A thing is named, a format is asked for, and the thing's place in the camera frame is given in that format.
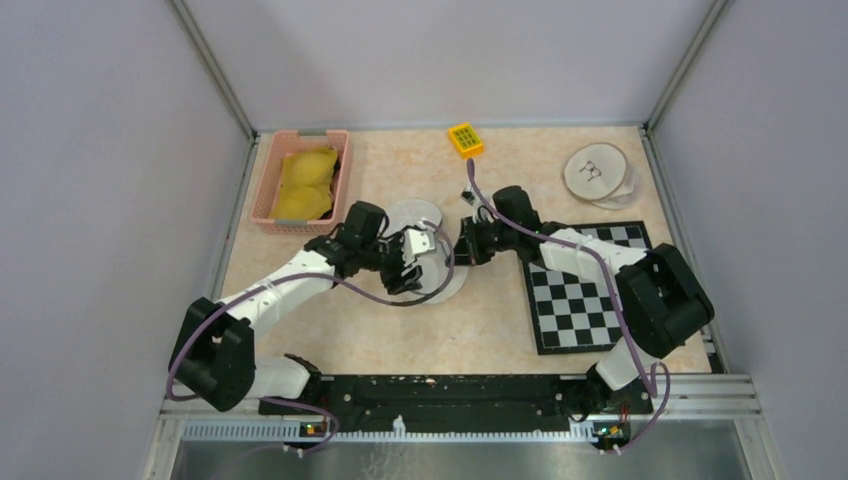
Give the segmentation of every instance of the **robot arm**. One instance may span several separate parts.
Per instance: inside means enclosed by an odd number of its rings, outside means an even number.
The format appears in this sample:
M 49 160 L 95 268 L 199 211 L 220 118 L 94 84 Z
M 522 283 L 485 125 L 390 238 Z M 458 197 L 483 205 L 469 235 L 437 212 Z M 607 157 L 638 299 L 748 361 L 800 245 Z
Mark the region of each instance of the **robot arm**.
M 712 320 L 715 313 L 712 303 L 675 247 L 667 244 L 652 250 L 622 247 L 587 237 L 563 224 L 542 223 L 527 193 L 517 186 L 499 190 L 492 200 L 504 217 L 534 232 L 576 244 L 578 248 L 541 241 L 499 220 L 481 222 L 466 217 L 456 246 L 457 263 L 480 265 L 497 252 L 513 250 L 523 261 L 602 283 L 601 267 L 588 253 L 593 250 L 603 257 L 615 277 L 625 320 L 643 365 L 665 357 Z M 604 404 L 614 392 L 637 377 L 638 371 L 622 338 L 587 372 L 584 405 Z
M 200 298 L 192 303 L 174 346 L 171 366 L 204 321 L 224 305 L 238 301 L 197 339 L 175 378 L 216 409 L 229 410 L 249 392 L 257 393 L 255 388 L 251 390 L 257 379 L 254 338 L 264 335 L 309 298 L 333 288 L 333 278 L 346 279 L 365 269 L 380 272 L 383 286 L 391 295 L 420 289 L 422 269 L 416 259 L 435 248 L 435 239 L 430 232 L 411 227 L 384 238 L 380 234 L 384 221 L 387 217 L 381 208 L 356 202 L 337 230 L 307 242 L 274 273 L 218 302 Z M 279 359 L 274 367 L 258 374 L 257 388 L 273 384 L 273 394 L 285 398 L 298 398 L 316 372 L 308 362 L 293 356 Z

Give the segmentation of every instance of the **plastic basket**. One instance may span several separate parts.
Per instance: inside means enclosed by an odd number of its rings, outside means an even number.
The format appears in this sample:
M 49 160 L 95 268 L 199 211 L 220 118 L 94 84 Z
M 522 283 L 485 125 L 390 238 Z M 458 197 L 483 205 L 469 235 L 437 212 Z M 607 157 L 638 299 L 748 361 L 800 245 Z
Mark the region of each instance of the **plastic basket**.
M 342 221 L 345 195 L 350 176 L 350 135 L 346 130 L 280 130 L 274 134 L 271 150 L 265 161 L 265 169 L 256 190 L 256 200 L 250 220 L 265 233 L 303 233 L 320 235 L 330 232 Z M 333 177 L 333 210 L 329 218 L 321 220 L 280 220 L 268 218 L 280 190 L 280 175 L 285 158 L 303 150 L 320 146 L 331 146 L 339 152 L 339 170 Z

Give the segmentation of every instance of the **yellow package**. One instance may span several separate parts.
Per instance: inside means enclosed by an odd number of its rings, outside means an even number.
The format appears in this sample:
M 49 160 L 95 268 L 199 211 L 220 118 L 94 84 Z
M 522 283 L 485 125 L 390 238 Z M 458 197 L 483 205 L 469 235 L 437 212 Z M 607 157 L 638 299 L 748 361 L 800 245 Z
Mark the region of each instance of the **yellow package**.
M 280 190 L 271 218 L 317 220 L 333 208 L 330 186 L 339 154 L 317 147 L 283 160 Z

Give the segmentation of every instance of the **chessboard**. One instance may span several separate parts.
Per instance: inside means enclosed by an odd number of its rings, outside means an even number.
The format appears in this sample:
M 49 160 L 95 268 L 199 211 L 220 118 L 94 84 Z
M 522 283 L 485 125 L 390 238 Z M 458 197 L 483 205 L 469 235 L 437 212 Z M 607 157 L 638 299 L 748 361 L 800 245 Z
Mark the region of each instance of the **chessboard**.
M 625 247 L 652 248 L 644 222 L 573 225 L 578 232 Z M 539 355 L 612 349 L 621 329 L 606 285 L 523 263 Z

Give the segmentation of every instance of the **gray wall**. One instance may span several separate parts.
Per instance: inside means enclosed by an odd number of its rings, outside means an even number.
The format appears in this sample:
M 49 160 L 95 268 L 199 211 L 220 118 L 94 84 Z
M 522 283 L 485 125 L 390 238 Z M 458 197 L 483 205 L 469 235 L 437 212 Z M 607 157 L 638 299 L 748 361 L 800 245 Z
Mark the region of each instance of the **gray wall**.
M 274 129 L 641 122 L 712 2 L 187 3 Z
M 848 3 L 736 2 L 658 132 L 732 368 L 792 478 L 844 478 Z
M 163 1 L 0 3 L 0 478 L 136 478 L 245 141 Z

